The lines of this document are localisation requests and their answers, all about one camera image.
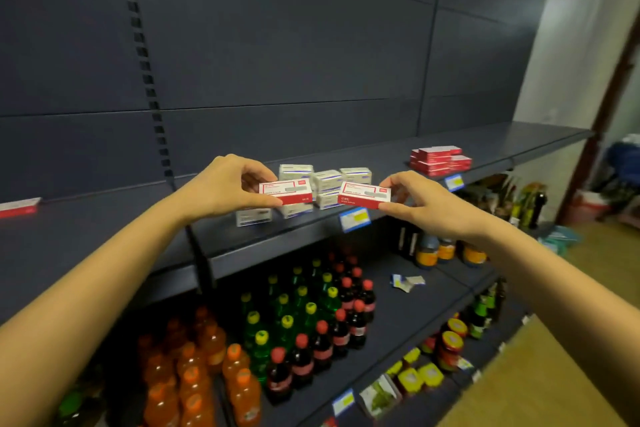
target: hand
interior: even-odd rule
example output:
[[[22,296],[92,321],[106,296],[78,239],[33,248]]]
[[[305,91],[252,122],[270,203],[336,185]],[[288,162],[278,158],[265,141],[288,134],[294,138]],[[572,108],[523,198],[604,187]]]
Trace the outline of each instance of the hand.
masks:
[[[488,213],[417,172],[392,174],[380,186],[390,187],[392,196],[396,197],[395,203],[380,203],[380,210],[441,238],[473,243],[491,218]],[[404,204],[409,196],[415,202],[413,207]]]
[[[244,208],[282,206],[277,197],[258,194],[260,182],[276,180],[275,174],[261,162],[228,154],[216,157],[170,198],[177,204],[181,216],[192,223]]]

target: price tag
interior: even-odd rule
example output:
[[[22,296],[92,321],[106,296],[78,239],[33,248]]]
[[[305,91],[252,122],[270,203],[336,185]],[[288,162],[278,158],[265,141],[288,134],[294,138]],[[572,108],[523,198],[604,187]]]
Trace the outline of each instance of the price tag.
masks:
[[[353,397],[353,389],[350,388],[333,401],[333,415],[337,417],[355,402],[356,399]]]
[[[366,208],[356,208],[340,213],[340,224],[345,233],[352,232],[371,224],[371,218]]]
[[[451,192],[465,187],[465,182],[462,180],[462,176],[460,174],[454,174],[452,176],[445,177],[444,184],[447,185],[447,189],[449,189]]]

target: bottle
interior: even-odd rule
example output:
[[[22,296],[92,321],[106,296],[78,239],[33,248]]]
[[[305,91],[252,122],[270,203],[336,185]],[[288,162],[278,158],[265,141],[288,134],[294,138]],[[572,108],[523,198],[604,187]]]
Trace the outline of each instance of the bottle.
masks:
[[[360,350],[367,340],[367,321],[364,318],[364,302],[360,299],[353,303],[354,312],[349,318],[349,347]]]
[[[326,291],[329,290],[329,287],[333,287],[333,275],[329,272],[325,272],[322,274],[322,290],[320,291],[320,297],[324,297],[326,295]]]
[[[263,330],[264,326],[260,322],[260,313],[252,310],[246,316],[246,324],[244,326],[244,349],[247,353],[251,353],[255,345],[255,334]]]
[[[360,267],[351,269],[351,290],[354,297],[362,291],[362,269]]]
[[[333,336],[333,356],[344,358],[349,350],[349,326],[346,322],[347,313],[344,309],[335,311],[335,323],[332,327]]]
[[[166,338],[164,345],[167,353],[176,360],[180,356],[182,347],[187,342],[187,328],[178,318],[171,318],[166,324]]]
[[[225,377],[227,396],[229,398],[231,398],[229,393],[231,386],[236,382],[237,373],[242,370],[242,368],[249,368],[250,364],[251,360],[249,359],[249,355],[246,354],[246,351],[244,351],[239,344],[233,343],[229,345],[227,348],[227,356],[225,356],[225,360],[222,362],[222,375]]]
[[[213,405],[211,397],[211,382],[205,371],[197,366],[191,366],[182,375],[180,382],[179,396],[183,406],[186,406],[187,399],[191,395],[200,394],[204,403]]]
[[[196,348],[195,343],[189,341],[182,347],[180,358],[176,364],[175,370],[178,377],[182,377],[184,372],[191,366],[197,366],[201,369],[206,369],[207,363],[204,361],[204,354],[201,350]]]
[[[260,423],[260,383],[251,371],[242,368],[236,375],[232,404],[237,427],[253,427]]]
[[[486,319],[486,305],[478,301],[474,312],[469,318],[469,334],[471,337],[480,339],[484,333],[484,321]]]
[[[83,395],[77,390],[69,392],[60,402],[54,427],[81,426],[83,419],[80,407],[82,407]]]
[[[268,282],[269,288],[267,290],[267,298],[269,304],[275,304],[278,300],[278,296],[282,293],[280,286],[278,285],[278,276],[276,274],[269,275]]]
[[[348,275],[348,277],[353,276],[353,268],[358,266],[358,257],[355,255],[348,255],[346,259],[346,264],[344,266],[344,272]]]
[[[217,324],[209,324],[204,328],[204,334],[200,340],[207,369],[210,375],[217,375],[222,371],[222,361],[227,352],[227,334]]]
[[[196,338],[199,338],[202,335],[204,331],[204,327],[207,324],[213,324],[215,322],[216,322],[216,318],[209,311],[207,306],[205,305],[199,306],[196,309],[195,320],[193,322],[193,330],[196,334]]]
[[[440,241],[437,237],[422,234],[420,243],[415,251],[415,264],[419,269],[431,270],[438,263],[438,249]]]
[[[145,383],[149,386],[156,383],[172,383],[175,381],[173,375],[173,362],[171,358],[158,352],[149,358],[145,373],[143,375]]]
[[[338,289],[335,287],[329,287],[329,290],[326,292],[326,296],[324,296],[324,300],[322,302],[324,317],[327,320],[333,320],[335,317],[335,311],[342,308],[342,301],[338,297]]]
[[[278,296],[278,302],[273,310],[273,320],[278,324],[282,316],[289,314],[289,294],[280,294]]]
[[[282,316],[276,333],[275,345],[284,348],[287,352],[293,348],[296,341],[296,330],[293,325],[293,316]]]
[[[362,282],[362,292],[358,296],[364,302],[364,319],[368,323],[373,321],[376,310],[376,294],[373,291],[373,281],[366,279]]]
[[[314,373],[331,368],[333,359],[333,341],[327,334],[329,325],[326,321],[318,321],[316,324],[316,334],[313,339],[314,351]]]
[[[240,317],[245,319],[252,310],[255,310],[255,306],[253,305],[251,292],[245,292],[240,296]]]
[[[305,306],[305,322],[302,324],[301,328],[301,332],[306,335],[309,335],[316,330],[316,323],[318,322],[316,311],[316,303],[307,302],[307,305]]]
[[[300,286],[306,286],[307,281],[305,276],[302,275],[302,267],[293,267],[293,276],[291,277],[291,290],[295,291]]]
[[[180,427],[215,427],[213,407],[206,407],[202,395],[191,395],[184,404]]]
[[[261,384],[267,379],[267,363],[271,354],[269,333],[258,331],[255,334],[255,347],[251,354],[251,371]]]
[[[449,238],[441,238],[438,246],[438,261],[447,263],[456,254],[456,242]]]
[[[345,277],[347,276],[344,273],[344,264],[335,264],[333,267],[333,286],[339,288],[342,283],[342,279]]]
[[[291,366],[285,361],[287,352],[284,348],[271,350],[271,362],[267,367],[267,388],[265,393],[272,404],[284,402],[291,398],[292,388]]]
[[[151,387],[147,396],[144,419],[147,427],[178,427],[178,396],[164,383]]]
[[[292,385],[300,389],[310,385],[314,380],[314,358],[306,334],[296,336],[296,345],[289,353],[289,364],[293,374]]]
[[[142,371],[147,368],[149,358],[154,354],[154,337],[151,334],[142,334],[138,337],[138,364]]]

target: stack of red boxes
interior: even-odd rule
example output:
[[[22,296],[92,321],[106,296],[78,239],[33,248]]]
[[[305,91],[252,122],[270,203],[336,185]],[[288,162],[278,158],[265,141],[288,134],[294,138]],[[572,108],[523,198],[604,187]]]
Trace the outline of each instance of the stack of red boxes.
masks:
[[[441,177],[471,168],[471,158],[455,146],[425,147],[411,151],[409,167],[429,177]]]

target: person's right arm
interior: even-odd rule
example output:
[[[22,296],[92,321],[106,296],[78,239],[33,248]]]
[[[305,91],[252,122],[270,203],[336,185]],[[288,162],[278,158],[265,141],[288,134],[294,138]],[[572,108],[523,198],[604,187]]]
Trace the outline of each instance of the person's right arm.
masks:
[[[640,310],[527,234],[416,172],[393,174],[396,203],[380,209],[486,252],[629,425],[640,425]],[[404,204],[411,196],[415,202]]]

